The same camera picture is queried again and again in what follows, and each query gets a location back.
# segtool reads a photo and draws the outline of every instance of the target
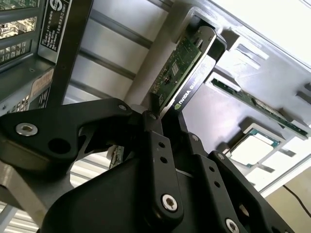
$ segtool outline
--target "metal panel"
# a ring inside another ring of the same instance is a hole
[[[67,88],[67,93],[63,104],[80,103],[99,99],[100,98],[97,96],[94,96],[82,89],[69,85]]]
[[[167,12],[147,0],[96,0],[93,9],[153,41]]]
[[[306,30],[311,22],[311,10],[298,0],[282,2],[213,0],[211,2],[218,4],[300,61],[311,66],[310,54],[306,52],[306,45],[311,41],[310,31]]]
[[[82,56],[77,57],[72,79],[121,100],[132,84],[132,80]]]
[[[137,73],[148,52],[143,46],[91,19],[87,23],[81,47],[133,73]]]

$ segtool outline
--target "black label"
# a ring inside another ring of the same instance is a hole
[[[41,45],[57,52],[64,30],[70,0],[48,0]]]

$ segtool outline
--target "barcode label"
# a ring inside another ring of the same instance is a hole
[[[41,78],[34,81],[30,97],[35,96],[38,92],[40,92],[43,88],[45,88],[52,82],[53,73],[54,69],[51,69],[49,72],[45,73]]]
[[[175,76],[177,74],[177,72],[179,71],[178,69],[178,65],[176,63],[176,61],[174,62],[174,65],[172,67],[172,71],[173,71],[173,75]]]

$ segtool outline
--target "metal bar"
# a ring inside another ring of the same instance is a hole
[[[290,168],[288,171],[284,172],[283,175],[279,176],[273,182],[265,186],[263,189],[259,191],[259,193],[264,197],[268,196],[273,191],[277,190],[279,187],[281,187],[282,185],[286,184],[288,181],[293,179],[300,172],[307,169],[310,166],[310,164],[311,164],[311,154],[309,154],[306,158],[304,158],[299,163],[297,163],[295,166]],[[273,188],[273,186],[276,185],[277,183],[279,183],[279,185],[276,188]]]
[[[47,107],[56,107],[63,103],[92,3],[93,0],[72,2]]]
[[[16,212],[17,208],[10,205],[6,205],[6,207],[2,210],[0,213],[0,233],[4,232]]]
[[[173,3],[170,0],[148,0],[149,2],[153,3],[154,5],[160,7],[161,9],[169,12]]]
[[[135,31],[123,26],[122,24],[104,16],[103,14],[99,13],[98,11],[92,10],[90,18],[95,22],[113,30],[114,32],[124,36],[125,38],[134,41],[135,43],[150,49],[152,45],[152,41],[146,39],[145,37],[139,35]]]
[[[75,81],[73,79],[70,80],[70,85],[73,86],[73,87],[76,87],[78,89],[81,89],[81,90],[83,90],[85,92],[88,92],[91,95],[96,96],[96,97],[98,97],[100,99],[112,98],[110,95],[108,95],[108,94],[106,94],[104,92],[96,90],[95,88],[92,88],[92,87],[87,86],[87,85],[85,85],[83,83],[77,82],[77,81]]]
[[[129,70],[127,70],[127,69],[125,69],[125,68],[123,68],[123,67],[103,58],[103,57],[100,57],[100,56],[98,56],[98,55],[96,55],[96,54],[94,54],[94,53],[92,53],[86,49],[81,49],[79,52],[79,55],[81,55],[81,56],[83,56],[83,57],[103,66],[103,67],[106,67],[107,69],[112,70],[112,71],[114,71],[114,72],[116,72],[116,73],[118,73],[124,77],[127,77],[130,80],[134,80],[134,78],[135,78],[135,74],[132,73],[131,71],[129,71]]]

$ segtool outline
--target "black metal bracket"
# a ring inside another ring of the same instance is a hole
[[[170,140],[163,136],[157,98],[151,99],[151,111],[142,114],[144,134],[140,153],[146,174],[145,218],[153,228],[174,229],[183,219],[184,210]]]
[[[0,164],[15,169],[16,181],[45,205],[45,218],[37,218],[42,233],[293,233],[229,159],[204,151],[182,115],[165,119],[156,105],[141,115],[118,99],[4,115]],[[33,128],[21,132],[20,123]],[[132,154],[78,188],[62,185],[75,160],[111,145]],[[13,181],[5,183],[9,191]],[[49,193],[57,195],[40,200]],[[36,217],[36,205],[13,197]]]
[[[123,101],[106,99],[4,115],[0,118],[0,159],[43,177],[65,175],[78,155],[105,151],[109,143],[130,143],[127,123],[132,112]],[[33,125],[37,134],[21,135],[17,125],[22,123],[26,123],[25,130],[32,130],[27,124]],[[113,133],[118,129],[123,134]],[[109,139],[104,132],[111,133]]]
[[[210,153],[208,158],[217,165],[235,211],[250,232],[293,232],[229,158],[217,151]]]

